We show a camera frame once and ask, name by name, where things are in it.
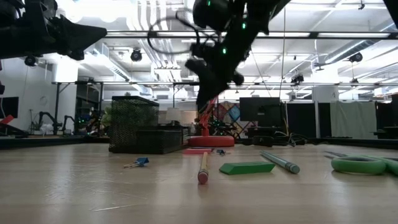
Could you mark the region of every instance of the ceiling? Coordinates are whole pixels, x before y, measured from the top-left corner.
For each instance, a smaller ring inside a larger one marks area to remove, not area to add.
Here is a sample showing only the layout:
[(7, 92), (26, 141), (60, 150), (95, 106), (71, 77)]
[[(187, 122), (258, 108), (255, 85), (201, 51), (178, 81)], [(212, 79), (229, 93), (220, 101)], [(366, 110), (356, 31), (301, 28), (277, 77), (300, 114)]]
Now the ceiling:
[[(161, 15), (173, 16), (177, 9), (191, 7), (194, 0), (58, 0), (60, 11), (74, 22), (84, 25), (105, 27), (107, 30), (145, 30)], [(269, 28), (274, 32), (378, 32), (380, 25), (391, 21), (383, 0), (364, 0), (365, 8), (358, 10), (360, 0), (291, 0), (284, 11), (278, 14), (270, 23)], [(185, 30), (184, 26), (175, 21), (167, 21), (169, 30)], [(360, 40), (309, 40), (309, 39), (257, 39), (252, 45), (249, 58), (238, 67), (238, 71), (246, 77), (246, 82), (280, 82), (284, 77), (290, 82), (293, 74), (300, 73), (306, 82), (314, 81), (317, 73), (313, 63), (322, 57), (339, 50), (346, 44), (355, 44)], [(164, 75), (157, 75), (154, 67), (156, 61), (151, 60), (145, 48), (146, 40), (126, 38), (107, 38), (101, 40), (109, 47), (109, 58), (135, 81), (165, 81)], [(173, 51), (188, 49), (191, 37), (184, 39), (160, 39), (156, 44), (170, 44)], [(364, 82), (381, 82), (398, 75), (397, 69), (381, 72), (371, 76), (371, 72), (398, 62), (397, 40), (382, 40), (366, 49), (361, 50), (363, 61), (354, 63), (341, 60), (324, 68), (332, 75), (324, 81), (349, 82), (352, 77), (370, 74)], [(134, 48), (140, 48), (142, 60), (133, 62), (130, 54)], [(160, 61), (166, 65), (181, 68), (174, 80), (194, 80), (195, 74), (184, 68), (189, 54), (164, 57), (159, 55)], [(98, 81), (120, 81), (108, 67), (95, 58), (86, 57), (80, 62), (79, 76), (91, 76)], [(126, 90), (130, 86), (108, 86), (106, 90)]]

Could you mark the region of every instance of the lamp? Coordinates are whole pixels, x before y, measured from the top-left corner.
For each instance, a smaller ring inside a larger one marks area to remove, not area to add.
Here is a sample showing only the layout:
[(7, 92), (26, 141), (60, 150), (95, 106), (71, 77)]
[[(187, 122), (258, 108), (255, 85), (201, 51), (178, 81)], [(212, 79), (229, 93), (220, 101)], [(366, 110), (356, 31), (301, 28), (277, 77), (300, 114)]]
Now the lamp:
[(167, 108), (166, 112), (166, 120), (171, 121), (172, 125), (175, 125), (175, 122), (181, 121), (181, 111), (179, 108)]

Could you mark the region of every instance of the computer monitor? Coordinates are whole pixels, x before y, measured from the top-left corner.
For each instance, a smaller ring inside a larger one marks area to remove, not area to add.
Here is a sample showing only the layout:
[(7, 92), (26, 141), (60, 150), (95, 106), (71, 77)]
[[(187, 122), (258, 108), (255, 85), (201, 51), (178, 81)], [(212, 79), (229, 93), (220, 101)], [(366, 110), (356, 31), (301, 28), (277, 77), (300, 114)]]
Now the computer monitor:
[(280, 98), (242, 97), (239, 99), (241, 121), (258, 121), (260, 127), (281, 127)]

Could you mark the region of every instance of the wire mesh cage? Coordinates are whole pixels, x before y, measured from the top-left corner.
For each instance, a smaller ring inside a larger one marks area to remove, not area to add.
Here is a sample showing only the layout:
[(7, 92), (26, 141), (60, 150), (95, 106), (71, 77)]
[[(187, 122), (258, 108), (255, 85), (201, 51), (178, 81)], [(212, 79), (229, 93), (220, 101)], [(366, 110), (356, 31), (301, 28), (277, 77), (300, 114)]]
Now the wire mesh cage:
[(138, 153), (138, 130), (156, 130), (159, 104), (140, 96), (113, 96), (109, 151)]

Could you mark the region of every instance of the red object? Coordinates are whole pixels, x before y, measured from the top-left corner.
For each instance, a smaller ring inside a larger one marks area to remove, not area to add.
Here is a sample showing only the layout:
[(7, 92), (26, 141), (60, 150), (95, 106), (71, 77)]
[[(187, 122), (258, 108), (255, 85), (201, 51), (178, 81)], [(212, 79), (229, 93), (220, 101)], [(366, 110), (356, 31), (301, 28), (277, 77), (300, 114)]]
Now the red object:
[(233, 147), (235, 139), (232, 136), (198, 136), (191, 137), (188, 145), (192, 147)]
[(211, 153), (211, 149), (186, 149), (182, 152), (185, 155), (203, 155), (203, 153)]
[(209, 179), (209, 175), (206, 172), (199, 172), (198, 174), (198, 181), (199, 184), (206, 184), (207, 180)]
[(8, 124), (8, 123), (10, 123), (13, 119), (14, 119), (14, 117), (13, 117), (12, 115), (8, 115), (8, 116), (6, 116), (6, 118), (2, 119), (2, 120), (0, 121), (0, 123), (2, 123), (2, 124)]

